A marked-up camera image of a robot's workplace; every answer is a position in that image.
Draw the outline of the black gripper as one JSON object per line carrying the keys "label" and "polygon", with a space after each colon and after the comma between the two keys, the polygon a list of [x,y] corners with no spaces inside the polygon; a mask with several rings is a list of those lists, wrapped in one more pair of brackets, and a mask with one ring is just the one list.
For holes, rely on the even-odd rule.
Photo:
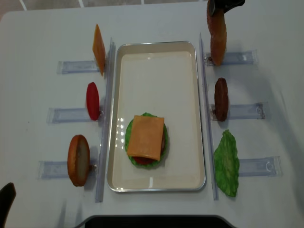
{"label": "black gripper", "polygon": [[224,14],[229,10],[243,6],[245,0],[210,0],[209,1],[209,15],[214,16],[219,12],[223,12]]}

